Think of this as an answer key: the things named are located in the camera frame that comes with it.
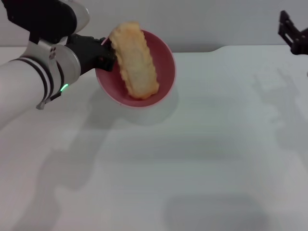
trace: white wall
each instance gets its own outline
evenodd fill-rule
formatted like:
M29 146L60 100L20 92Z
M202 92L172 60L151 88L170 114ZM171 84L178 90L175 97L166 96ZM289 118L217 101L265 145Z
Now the white wall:
M283 44L280 10L308 27L307 0L79 0L91 21L82 35L104 37L118 23L138 20L173 51L210 51L224 45ZM26 45L28 33L11 24L0 5L0 46Z

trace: fried food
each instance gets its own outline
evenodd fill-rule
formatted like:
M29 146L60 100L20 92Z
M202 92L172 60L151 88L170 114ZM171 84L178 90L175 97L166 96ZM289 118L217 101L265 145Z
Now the fried food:
M111 32L109 39L116 51L120 73L129 95L145 100L156 94L159 89L157 74L139 24L122 23Z

